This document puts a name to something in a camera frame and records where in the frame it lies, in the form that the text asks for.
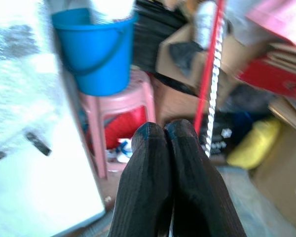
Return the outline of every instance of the yellow bag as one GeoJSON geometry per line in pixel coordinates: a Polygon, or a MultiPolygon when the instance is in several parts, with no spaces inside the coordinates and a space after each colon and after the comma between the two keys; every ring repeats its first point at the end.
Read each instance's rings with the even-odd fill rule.
{"type": "Polygon", "coordinates": [[[281,123],[275,118],[257,121],[241,143],[229,154],[227,163],[253,169],[263,161],[276,141],[281,123]]]}

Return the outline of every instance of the blue object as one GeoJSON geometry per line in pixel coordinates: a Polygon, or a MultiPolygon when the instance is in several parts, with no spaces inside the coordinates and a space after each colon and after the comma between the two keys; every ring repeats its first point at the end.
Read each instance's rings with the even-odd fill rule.
{"type": "Polygon", "coordinates": [[[81,92],[107,96],[125,89],[132,63],[133,18],[111,24],[91,24],[87,8],[52,16],[63,49],[64,64],[81,92]]]}

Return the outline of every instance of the red broom handle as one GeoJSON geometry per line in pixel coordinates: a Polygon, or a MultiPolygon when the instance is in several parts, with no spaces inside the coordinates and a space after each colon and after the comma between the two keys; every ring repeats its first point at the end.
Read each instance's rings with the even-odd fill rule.
{"type": "Polygon", "coordinates": [[[214,22],[214,29],[213,29],[212,39],[211,39],[211,45],[210,45],[210,48],[208,51],[208,55],[207,55],[207,59],[206,59],[206,63],[205,63],[205,68],[204,68],[203,75],[201,78],[199,102],[198,102],[197,112],[196,112],[195,120],[194,120],[194,128],[195,128],[197,135],[199,135],[199,132],[200,132],[200,128],[201,128],[201,124],[202,124],[202,120],[203,120],[203,111],[204,111],[205,103],[207,101],[208,86],[209,86],[209,82],[211,81],[210,76],[211,76],[211,72],[213,70],[217,33],[222,26],[224,2],[225,2],[224,0],[220,0],[218,7],[217,7],[215,22],[214,22]]]}

